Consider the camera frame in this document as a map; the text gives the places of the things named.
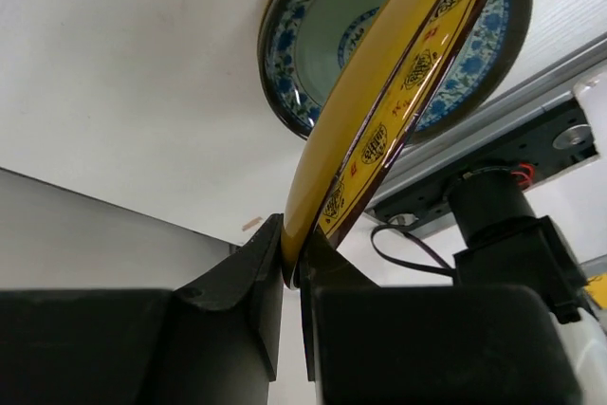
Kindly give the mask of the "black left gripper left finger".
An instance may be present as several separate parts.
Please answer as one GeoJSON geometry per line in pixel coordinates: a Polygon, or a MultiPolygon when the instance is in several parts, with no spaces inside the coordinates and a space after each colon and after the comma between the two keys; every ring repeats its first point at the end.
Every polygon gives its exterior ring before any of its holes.
{"type": "Polygon", "coordinates": [[[283,285],[274,214],[235,253],[168,289],[6,290],[5,404],[264,404],[283,285]]]}

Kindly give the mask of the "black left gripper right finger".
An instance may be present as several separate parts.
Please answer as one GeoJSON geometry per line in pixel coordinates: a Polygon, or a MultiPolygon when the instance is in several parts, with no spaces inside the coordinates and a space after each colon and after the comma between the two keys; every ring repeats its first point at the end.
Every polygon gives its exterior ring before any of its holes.
{"type": "Polygon", "coordinates": [[[523,285],[380,286],[314,233],[299,260],[321,404],[580,404],[541,297],[523,285]]]}

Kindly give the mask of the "large yellow patterned plate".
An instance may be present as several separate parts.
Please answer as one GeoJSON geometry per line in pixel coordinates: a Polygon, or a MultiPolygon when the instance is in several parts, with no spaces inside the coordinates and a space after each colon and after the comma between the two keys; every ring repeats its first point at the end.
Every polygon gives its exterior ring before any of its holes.
{"type": "Polygon", "coordinates": [[[281,234],[294,281],[312,233],[340,242],[411,136],[487,0],[388,0],[331,90],[296,169],[281,234]]]}

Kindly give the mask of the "blue floral green plate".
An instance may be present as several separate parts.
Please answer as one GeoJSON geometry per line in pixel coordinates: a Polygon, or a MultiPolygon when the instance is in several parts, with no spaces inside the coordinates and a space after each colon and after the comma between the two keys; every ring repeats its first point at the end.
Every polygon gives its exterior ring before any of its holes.
{"type": "MultiPolygon", "coordinates": [[[[386,0],[271,0],[259,39],[263,88],[277,117],[307,138],[343,67],[386,0]]],[[[432,138],[496,90],[524,44],[532,0],[487,0],[417,124],[432,138]]]]}

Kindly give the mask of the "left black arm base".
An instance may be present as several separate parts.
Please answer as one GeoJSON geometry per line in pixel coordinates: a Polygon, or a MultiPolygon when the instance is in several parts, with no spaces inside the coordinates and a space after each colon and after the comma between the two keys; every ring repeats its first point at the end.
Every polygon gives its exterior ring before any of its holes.
{"type": "Polygon", "coordinates": [[[597,154],[592,128],[579,103],[570,99],[377,202],[370,214],[420,230],[451,213],[447,193],[460,175],[508,168],[526,189],[597,154]]]}

